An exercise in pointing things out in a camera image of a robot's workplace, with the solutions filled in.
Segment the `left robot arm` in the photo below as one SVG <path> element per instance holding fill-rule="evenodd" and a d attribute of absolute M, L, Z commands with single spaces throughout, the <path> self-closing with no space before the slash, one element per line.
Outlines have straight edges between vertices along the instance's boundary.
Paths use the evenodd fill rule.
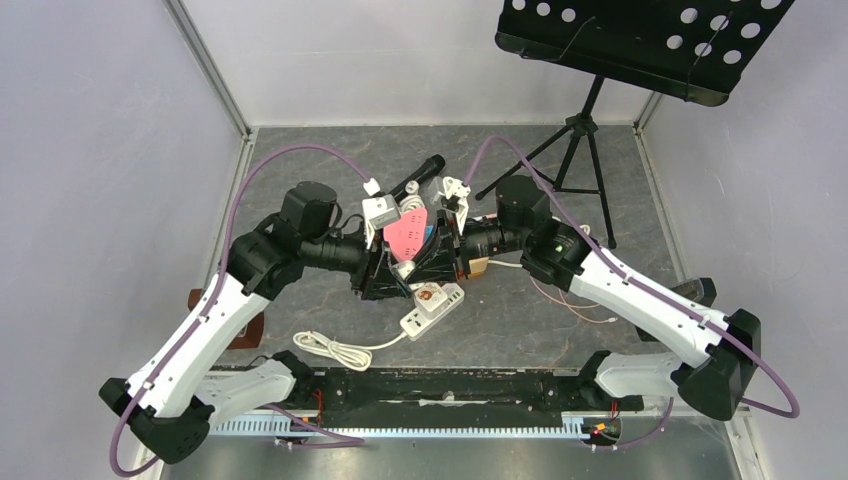
<path fill-rule="evenodd" d="M 365 183 L 362 227 L 352 238 L 338 232 L 337 195 L 317 182 L 289 190 L 280 210 L 225 250 L 218 272 L 172 336 L 127 379 L 110 378 L 99 391 L 117 415 L 109 461 L 121 477 L 145 471 L 120 465 L 122 434 L 131 430 L 156 461 L 175 464 L 194 453 L 219 425 L 257 407 L 283 401 L 307 405 L 314 383 L 298 359 L 284 353 L 259 367 L 220 382 L 205 376 L 248 323 L 264 312 L 307 267 L 363 276 L 368 256 L 384 228 L 398 223 L 403 210 L 391 194 Z"/>

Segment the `white small power strip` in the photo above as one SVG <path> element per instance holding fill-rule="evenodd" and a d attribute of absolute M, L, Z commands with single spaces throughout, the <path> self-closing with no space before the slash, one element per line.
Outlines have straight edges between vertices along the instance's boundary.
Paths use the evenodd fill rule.
<path fill-rule="evenodd" d="M 414 308 L 400 320 L 400 328 L 410 341 L 416 341 L 464 299 L 465 291 L 457 283 L 423 283 L 413 292 Z"/>

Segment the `black microphone orange end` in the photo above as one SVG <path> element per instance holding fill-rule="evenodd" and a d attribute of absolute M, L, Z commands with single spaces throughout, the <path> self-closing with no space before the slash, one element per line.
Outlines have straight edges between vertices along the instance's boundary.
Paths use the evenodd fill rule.
<path fill-rule="evenodd" d="M 401 180 L 389 194 L 400 201 L 407 196 L 406 186 L 409 182 L 415 181 L 419 185 L 426 183 L 438 176 L 446 165 L 446 160 L 442 155 L 436 154 L 426 158 L 423 163 L 414 170 L 411 174 Z"/>

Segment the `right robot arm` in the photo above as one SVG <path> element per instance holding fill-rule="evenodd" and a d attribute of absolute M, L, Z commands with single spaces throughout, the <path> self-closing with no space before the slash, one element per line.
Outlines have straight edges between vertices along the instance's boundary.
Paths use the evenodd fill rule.
<path fill-rule="evenodd" d="M 445 219 L 446 239 L 464 268 L 480 258 L 520 253 L 530 276 L 597 303 L 645 331 L 669 354 L 607 353 L 577 382 L 580 400 L 602 408 L 615 397 L 673 396 L 715 420 L 727 421 L 742 404 L 761 353 L 760 319 L 726 313 L 637 272 L 584 231 L 554 216 L 551 198 L 527 176 L 506 180 L 496 212 L 468 218 L 469 188 L 439 177 L 423 196 Z"/>

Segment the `white square adapter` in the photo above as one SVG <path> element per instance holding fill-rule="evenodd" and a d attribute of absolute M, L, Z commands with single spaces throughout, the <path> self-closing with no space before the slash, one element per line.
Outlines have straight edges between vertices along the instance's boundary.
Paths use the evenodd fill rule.
<path fill-rule="evenodd" d="M 400 261 L 391 266 L 393 274 L 402 280 L 407 280 L 415 269 L 416 263 L 412 260 Z"/>

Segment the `pink triangular socket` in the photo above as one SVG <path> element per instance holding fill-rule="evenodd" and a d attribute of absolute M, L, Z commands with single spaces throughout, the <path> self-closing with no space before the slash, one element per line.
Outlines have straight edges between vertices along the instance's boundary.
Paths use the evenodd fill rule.
<path fill-rule="evenodd" d="M 383 229 L 383 239 L 396 261 L 410 261 L 418 254 L 426 241 L 427 226 L 428 210 L 418 207 L 402 213 L 399 220 Z"/>

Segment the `black music stand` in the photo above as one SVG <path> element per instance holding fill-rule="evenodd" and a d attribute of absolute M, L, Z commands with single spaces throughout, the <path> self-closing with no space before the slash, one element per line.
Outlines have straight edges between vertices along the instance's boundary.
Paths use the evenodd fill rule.
<path fill-rule="evenodd" d="M 741 75 L 792 6 L 784 1 L 506 1 L 495 43 L 523 59 L 593 75 L 579 114 L 533 150 L 543 152 L 564 134 L 571 140 L 549 183 L 564 180 L 581 139 L 587 139 L 594 195 L 612 226 L 592 111 L 605 80 L 706 107 L 726 103 Z"/>

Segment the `white cube socket adapter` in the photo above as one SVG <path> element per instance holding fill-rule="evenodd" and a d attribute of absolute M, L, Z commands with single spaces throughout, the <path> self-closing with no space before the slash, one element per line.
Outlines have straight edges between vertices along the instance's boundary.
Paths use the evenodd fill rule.
<path fill-rule="evenodd" d="M 433 318 L 442 313 L 449 300 L 449 294 L 434 282 L 423 283 L 414 294 L 416 308 L 427 318 Z"/>

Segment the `right metronome black base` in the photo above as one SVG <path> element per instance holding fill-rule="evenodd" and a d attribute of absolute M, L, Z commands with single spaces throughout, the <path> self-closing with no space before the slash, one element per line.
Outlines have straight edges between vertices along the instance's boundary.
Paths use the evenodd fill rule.
<path fill-rule="evenodd" d="M 670 290 L 708 308 L 713 306 L 717 297 L 715 283 L 710 277 L 687 279 L 670 287 Z"/>

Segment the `tan cube socket adapter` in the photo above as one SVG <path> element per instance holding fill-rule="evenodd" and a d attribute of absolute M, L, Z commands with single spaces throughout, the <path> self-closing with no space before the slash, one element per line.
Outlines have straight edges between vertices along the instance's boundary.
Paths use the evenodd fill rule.
<path fill-rule="evenodd" d="M 465 270 L 468 278 L 478 277 L 485 273 L 488 268 L 489 258 L 475 258 L 468 261 L 468 267 Z"/>

